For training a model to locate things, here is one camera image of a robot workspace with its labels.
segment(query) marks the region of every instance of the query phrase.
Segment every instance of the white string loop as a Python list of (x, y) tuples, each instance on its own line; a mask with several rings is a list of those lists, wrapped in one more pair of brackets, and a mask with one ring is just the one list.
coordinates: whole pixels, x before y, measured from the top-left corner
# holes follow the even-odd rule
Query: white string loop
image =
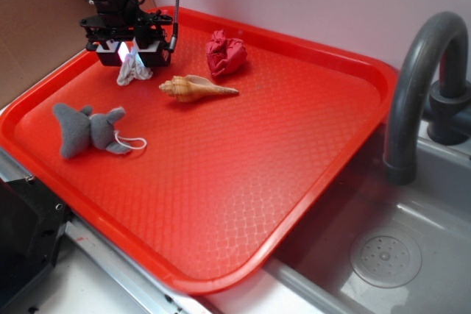
[[(121, 146), (127, 147), (128, 149), (132, 150), (142, 150), (145, 149), (147, 146), (147, 140), (144, 138), (123, 138), (122, 136), (119, 136), (119, 130), (115, 131), (115, 140), (118, 144)], [(140, 141), (142, 142), (142, 146), (130, 146), (127, 145), (126, 143), (122, 143), (121, 141)]]

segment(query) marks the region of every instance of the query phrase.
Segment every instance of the red cloth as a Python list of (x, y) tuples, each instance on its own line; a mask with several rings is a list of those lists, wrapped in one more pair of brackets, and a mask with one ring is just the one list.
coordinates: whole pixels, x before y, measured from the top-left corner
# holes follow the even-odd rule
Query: red cloth
[(220, 29), (206, 43), (206, 57), (211, 74), (218, 76), (236, 71), (247, 58), (247, 51), (243, 40), (227, 39), (224, 30)]

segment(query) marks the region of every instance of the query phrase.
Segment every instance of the conch shell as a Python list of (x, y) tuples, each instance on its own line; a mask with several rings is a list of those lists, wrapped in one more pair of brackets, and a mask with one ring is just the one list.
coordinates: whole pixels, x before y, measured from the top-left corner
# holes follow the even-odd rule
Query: conch shell
[(174, 76), (159, 88), (179, 102), (195, 102), (206, 96), (238, 95), (235, 88), (223, 88), (196, 75)]

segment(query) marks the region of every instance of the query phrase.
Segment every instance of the sink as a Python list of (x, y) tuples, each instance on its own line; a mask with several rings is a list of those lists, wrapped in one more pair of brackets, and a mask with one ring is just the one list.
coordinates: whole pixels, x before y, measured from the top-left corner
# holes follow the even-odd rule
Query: sink
[(272, 259), (288, 271), (272, 273), (317, 293), (327, 313), (471, 313), (471, 161), (419, 138), (417, 178), (393, 186), (383, 176), (384, 132), (280, 244)]

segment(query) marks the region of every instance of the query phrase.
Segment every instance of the faucet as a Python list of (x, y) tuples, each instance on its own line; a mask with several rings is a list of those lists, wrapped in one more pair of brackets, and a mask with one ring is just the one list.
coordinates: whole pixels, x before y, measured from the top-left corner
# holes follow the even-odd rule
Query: faucet
[[(392, 100), (383, 162), (395, 185), (414, 181), (421, 118), (431, 140), (456, 145), (471, 136), (471, 84), (466, 80), (467, 27), (451, 12), (431, 17), (409, 49)], [(439, 67), (439, 80), (432, 83)]]

